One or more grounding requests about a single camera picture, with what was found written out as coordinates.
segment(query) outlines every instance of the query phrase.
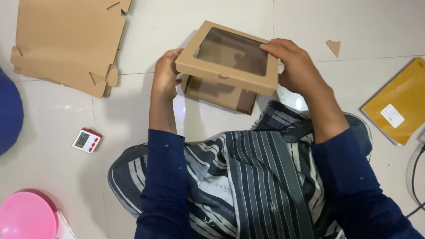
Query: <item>navy blue sleeve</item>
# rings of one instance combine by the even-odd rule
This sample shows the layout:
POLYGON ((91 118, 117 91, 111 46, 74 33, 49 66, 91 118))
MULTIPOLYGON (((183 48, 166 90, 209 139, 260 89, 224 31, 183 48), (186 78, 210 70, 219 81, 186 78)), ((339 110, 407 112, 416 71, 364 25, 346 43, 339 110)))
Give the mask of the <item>navy blue sleeve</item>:
POLYGON ((312 145, 327 200, 349 239, 423 238, 386 197, 351 129, 321 144, 312 145))
POLYGON ((149 129, 148 161, 135 239, 192 238, 184 138, 149 129))

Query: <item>pink bowl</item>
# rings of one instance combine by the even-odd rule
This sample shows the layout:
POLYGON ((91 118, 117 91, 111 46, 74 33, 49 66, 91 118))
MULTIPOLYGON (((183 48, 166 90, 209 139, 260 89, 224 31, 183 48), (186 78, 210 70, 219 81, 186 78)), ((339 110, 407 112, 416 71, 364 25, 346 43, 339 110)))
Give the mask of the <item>pink bowl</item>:
POLYGON ((0 207, 2 239, 54 239, 56 230, 52 208, 37 194, 15 193, 0 207))

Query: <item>white tile floor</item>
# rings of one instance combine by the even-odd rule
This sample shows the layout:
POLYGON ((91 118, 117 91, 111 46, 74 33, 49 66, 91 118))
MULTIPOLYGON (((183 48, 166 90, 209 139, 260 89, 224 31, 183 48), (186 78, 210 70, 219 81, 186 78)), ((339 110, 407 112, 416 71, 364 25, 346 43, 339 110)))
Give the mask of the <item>white tile floor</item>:
MULTIPOLYGON (((127 147, 147 140, 153 66, 167 49, 184 46, 202 21, 211 20, 263 38, 291 38, 309 51, 344 111, 358 108, 413 56, 425 55, 423 0, 133 0, 119 56, 119 86, 109 98, 13 73, 8 59, 14 45, 18 0, 0 1, 0 66, 16 82, 25 121, 16 145, 0 156, 0 202, 22 188, 46 192, 65 211, 78 238, 132 238, 135 220, 106 182, 111 163, 127 147), (336 58, 326 40, 341 40, 336 58), (91 127, 104 135, 98 151, 70 147, 78 130, 91 127)), ((252 116, 183 96, 174 101, 178 132, 197 142, 229 130, 248 129, 271 97, 261 96, 252 116)), ((304 109, 302 99, 284 102, 304 109)), ((404 213, 416 205, 406 189, 408 160, 418 143, 392 145, 374 126, 371 165, 384 193, 404 213)), ((425 164, 416 178, 425 200, 425 164)), ((425 212, 411 217, 421 233, 425 212)))

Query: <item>right hand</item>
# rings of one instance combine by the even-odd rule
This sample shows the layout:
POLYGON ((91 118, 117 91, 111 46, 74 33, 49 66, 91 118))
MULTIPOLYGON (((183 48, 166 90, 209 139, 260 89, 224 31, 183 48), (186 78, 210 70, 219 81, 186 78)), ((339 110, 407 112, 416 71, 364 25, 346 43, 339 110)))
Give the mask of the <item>right hand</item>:
POLYGON ((309 97, 315 92, 330 89, 313 64, 309 54, 291 40, 272 39, 261 49, 281 59, 285 70, 279 74, 279 84, 288 90, 309 97))

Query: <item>digital timer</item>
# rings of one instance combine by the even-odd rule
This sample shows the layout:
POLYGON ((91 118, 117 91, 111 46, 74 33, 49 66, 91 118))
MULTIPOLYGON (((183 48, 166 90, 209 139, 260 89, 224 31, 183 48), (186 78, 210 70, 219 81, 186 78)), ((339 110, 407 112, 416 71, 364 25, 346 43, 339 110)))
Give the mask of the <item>digital timer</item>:
POLYGON ((99 133, 96 133, 91 129, 82 128, 72 143, 72 147, 92 154, 101 138, 102 135, 99 133))

